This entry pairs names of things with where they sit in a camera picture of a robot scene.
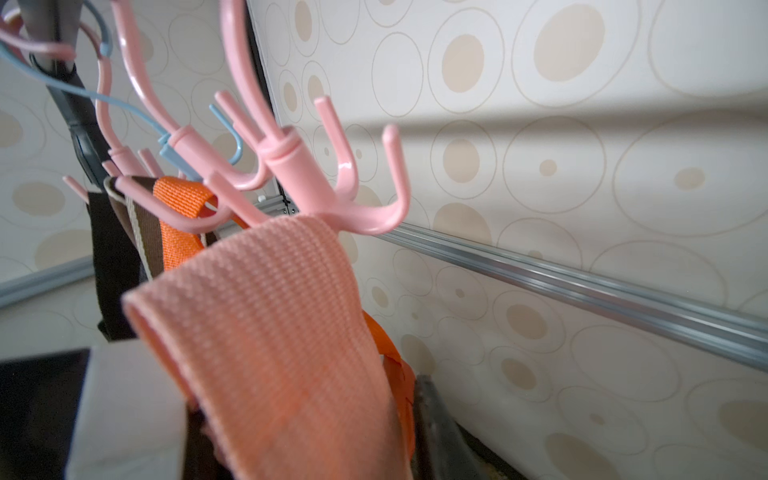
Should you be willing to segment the black bag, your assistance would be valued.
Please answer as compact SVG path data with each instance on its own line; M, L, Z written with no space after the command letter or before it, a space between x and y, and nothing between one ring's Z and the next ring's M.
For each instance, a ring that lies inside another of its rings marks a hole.
M106 193L89 192L88 211L93 244L93 267L102 320L99 331L112 341L137 337L124 315L123 294L139 285L141 261Z

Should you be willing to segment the pink bag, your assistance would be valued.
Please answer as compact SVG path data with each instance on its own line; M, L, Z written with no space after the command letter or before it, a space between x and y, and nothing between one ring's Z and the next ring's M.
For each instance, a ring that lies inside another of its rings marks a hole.
M337 233L275 217L123 296L237 479L407 479L395 397Z

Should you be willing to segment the brown leather bag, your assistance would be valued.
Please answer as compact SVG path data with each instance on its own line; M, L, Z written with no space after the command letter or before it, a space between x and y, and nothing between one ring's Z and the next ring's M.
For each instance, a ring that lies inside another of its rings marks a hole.
M158 218L116 188L116 178L108 177L103 186L118 221L137 250L146 280L164 272L161 226Z

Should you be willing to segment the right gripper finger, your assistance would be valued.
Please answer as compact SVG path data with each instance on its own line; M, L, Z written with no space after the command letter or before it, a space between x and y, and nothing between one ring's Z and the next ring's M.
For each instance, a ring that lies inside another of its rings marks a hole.
M416 377L413 415L415 479L488 479L428 375Z

